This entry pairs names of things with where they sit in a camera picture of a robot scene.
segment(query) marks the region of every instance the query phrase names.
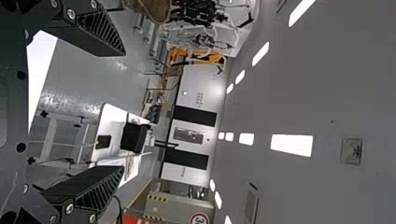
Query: screw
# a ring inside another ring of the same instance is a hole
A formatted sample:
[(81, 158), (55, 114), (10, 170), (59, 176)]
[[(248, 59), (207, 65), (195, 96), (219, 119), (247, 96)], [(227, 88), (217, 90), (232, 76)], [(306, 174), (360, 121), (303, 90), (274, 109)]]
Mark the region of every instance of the screw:
[(66, 214), (67, 214), (67, 215), (72, 214), (73, 209), (74, 209), (74, 205), (73, 205), (72, 203), (70, 203), (69, 205), (67, 205), (67, 207), (66, 207)]
[(24, 143), (19, 143), (18, 145), (17, 145), (17, 151), (19, 152), (19, 153), (22, 153), (22, 152), (24, 152), (26, 150), (26, 145), (24, 144)]
[(97, 7), (98, 7), (98, 4), (96, 3), (95, 0), (91, 0), (91, 6), (92, 6), (93, 8), (97, 8)]
[(27, 184), (23, 185), (23, 194), (26, 194), (28, 190), (29, 190), (29, 185)]
[(24, 72), (22, 72), (22, 71), (19, 71), (19, 72), (17, 73), (17, 78), (18, 78), (19, 80), (26, 80), (27, 74), (24, 73)]
[(58, 2), (56, 1), (56, 0), (50, 0), (50, 4), (53, 6), (53, 7), (58, 7)]
[(49, 222), (50, 222), (50, 224), (55, 224), (56, 223), (56, 216), (50, 217)]
[(95, 221), (96, 221), (96, 215), (95, 215), (95, 214), (92, 214), (92, 215), (90, 216), (90, 224), (94, 223)]
[(69, 15), (69, 18), (71, 20), (74, 20), (76, 18), (76, 12), (73, 9), (67, 9), (67, 15)]

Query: round sign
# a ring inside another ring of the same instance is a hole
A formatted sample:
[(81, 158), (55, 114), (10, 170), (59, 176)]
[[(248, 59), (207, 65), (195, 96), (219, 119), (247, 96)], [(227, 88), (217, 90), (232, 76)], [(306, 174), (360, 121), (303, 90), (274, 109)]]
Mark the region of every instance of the round sign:
[(196, 213), (191, 217), (190, 224), (209, 224), (209, 217), (205, 213)]

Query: rectangular ceiling light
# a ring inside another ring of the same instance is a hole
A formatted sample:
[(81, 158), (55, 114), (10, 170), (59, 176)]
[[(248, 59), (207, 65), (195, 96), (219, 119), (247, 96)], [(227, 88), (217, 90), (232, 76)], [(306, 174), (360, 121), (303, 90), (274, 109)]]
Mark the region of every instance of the rectangular ceiling light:
[(302, 0), (301, 3), (295, 8), (289, 17), (289, 27), (293, 26), (297, 20), (304, 15), (304, 13), (316, 2), (317, 0)]
[(224, 139), (224, 136), (225, 136), (225, 133), (219, 133), (219, 139), (220, 139), (220, 140), (223, 140), (223, 139)]
[(209, 186), (210, 186), (210, 189), (214, 192), (216, 189), (216, 184), (213, 179), (210, 179)]
[(251, 62), (251, 65), (254, 67), (256, 64), (265, 56), (265, 54), (268, 53), (268, 50), (270, 48), (270, 42), (267, 42), (262, 46), (262, 48), (257, 52), (257, 54), (253, 57), (253, 61)]
[(230, 219), (229, 216), (225, 217), (225, 222), (224, 222), (224, 224), (233, 224), (233, 223), (231, 222), (231, 219)]
[(222, 207), (222, 199), (220, 197), (220, 194), (217, 191), (215, 193), (215, 202), (216, 202), (216, 205), (218, 206), (218, 209), (221, 209), (221, 207)]
[(232, 142), (233, 141), (233, 133), (226, 133), (225, 134), (225, 140)]
[(253, 146), (254, 143), (254, 133), (241, 133), (239, 135), (239, 143), (248, 145), (248, 146)]
[(227, 94), (230, 93), (233, 90), (233, 83), (230, 84), (227, 88)]
[(294, 155), (311, 157), (314, 136), (312, 135), (290, 135), (273, 134), (271, 149)]
[(238, 85), (238, 83), (241, 82), (242, 79), (244, 79), (244, 77), (245, 77), (245, 70), (242, 70), (242, 72), (239, 73), (239, 75), (235, 79), (235, 85)]

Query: speed limit sign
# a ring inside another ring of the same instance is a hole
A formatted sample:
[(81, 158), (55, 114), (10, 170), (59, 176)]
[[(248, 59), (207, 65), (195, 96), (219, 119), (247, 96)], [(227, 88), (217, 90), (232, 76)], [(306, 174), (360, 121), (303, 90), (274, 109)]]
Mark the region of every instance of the speed limit sign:
[(196, 213), (191, 217), (190, 224), (209, 224), (209, 217), (205, 213)]

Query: floor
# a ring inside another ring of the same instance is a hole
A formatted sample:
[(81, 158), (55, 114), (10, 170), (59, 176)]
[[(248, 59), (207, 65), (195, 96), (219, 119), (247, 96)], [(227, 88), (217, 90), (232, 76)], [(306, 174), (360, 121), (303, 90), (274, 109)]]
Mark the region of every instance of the floor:
[[(118, 0), (101, 1), (106, 8)], [(38, 109), (98, 120), (103, 103), (140, 114), (152, 64), (149, 45), (134, 32), (137, 16), (128, 9), (110, 14), (127, 51), (126, 57), (98, 58), (62, 40), (56, 46)]]
[[(101, 1), (106, 8), (117, 7), (117, 0)], [(82, 51), (62, 40), (58, 41), (49, 74), (38, 105), (39, 110), (56, 112), (71, 116), (83, 116), (96, 123), (103, 103), (110, 103), (135, 114), (140, 114), (145, 90), (149, 82), (148, 77), (141, 72), (150, 69), (149, 45), (144, 44), (144, 34), (134, 33), (133, 27), (137, 16), (131, 11), (114, 12), (111, 18), (116, 24), (127, 56), (121, 58), (97, 58)], [(154, 128), (158, 139), (165, 140), (168, 131), (169, 120), (166, 112), (162, 113), (163, 122)], [(48, 122), (35, 120), (32, 126), (31, 139), (42, 139), (45, 135)], [(65, 132), (70, 133), (63, 139), (65, 142), (73, 142), (75, 137), (72, 125), (65, 125)], [(64, 151), (51, 153), (51, 159), (64, 156)], [(139, 175), (131, 182), (118, 190), (117, 195), (122, 200), (122, 206), (128, 203), (137, 193), (152, 179), (159, 175), (160, 162), (158, 162), (158, 149), (148, 147), (146, 151), (153, 153), (142, 160)], [(38, 155), (39, 150), (33, 150), (31, 156)], [(51, 167), (32, 169), (30, 178), (42, 179), (41, 187), (62, 181), (65, 170)], [(112, 202), (99, 223), (112, 223), (118, 215), (118, 205)]]

